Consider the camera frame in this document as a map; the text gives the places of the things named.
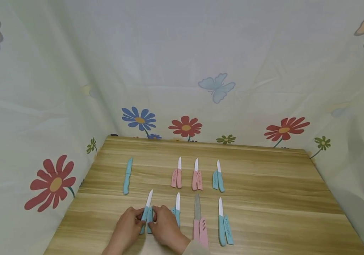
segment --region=orange flower center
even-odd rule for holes
[[[135,118],[135,121],[138,122],[139,124],[144,124],[145,123],[145,120],[143,118]]]
[[[60,177],[57,177],[51,183],[51,185],[50,185],[50,191],[51,192],[56,192],[61,187],[62,184],[63,184],[63,180]]]
[[[290,128],[280,128],[280,129],[278,130],[278,132],[279,132],[280,134],[284,134],[284,133],[288,132],[289,130],[290,130]]]
[[[189,126],[189,125],[183,125],[183,126],[182,126],[182,130],[183,130],[183,131],[189,131],[191,128],[192,128],[192,127],[191,127],[191,126]]]

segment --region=blue flower print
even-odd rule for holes
[[[162,139],[162,137],[160,135],[150,134],[148,135],[148,139]]]
[[[136,127],[139,125],[139,130],[145,131],[151,130],[151,127],[156,127],[152,122],[156,120],[153,119],[155,115],[153,113],[149,113],[148,109],[144,109],[141,111],[141,116],[139,116],[138,109],[136,107],[132,107],[132,112],[126,108],[122,108],[122,111],[125,113],[122,116],[122,120],[129,121],[131,123],[128,124],[130,127]]]

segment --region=hand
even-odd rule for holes
[[[143,212],[144,208],[135,210],[133,207],[129,207],[121,215],[102,255],[122,255],[136,242],[142,226],[145,225],[145,222],[141,221]]]
[[[148,225],[155,239],[162,245],[166,245],[176,254],[182,255],[190,243],[190,239],[184,236],[178,227],[173,213],[166,206],[153,206],[155,212],[154,222]]]

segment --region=blue butterfly print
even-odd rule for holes
[[[215,79],[212,77],[203,79],[199,81],[199,87],[203,89],[208,89],[209,92],[212,92],[213,102],[216,104],[220,103],[227,96],[227,92],[232,90],[236,83],[228,83],[226,85],[223,84],[224,79],[227,77],[227,73],[219,74]]]

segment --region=sleeve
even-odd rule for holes
[[[182,255],[211,255],[209,250],[196,241],[190,241]]]

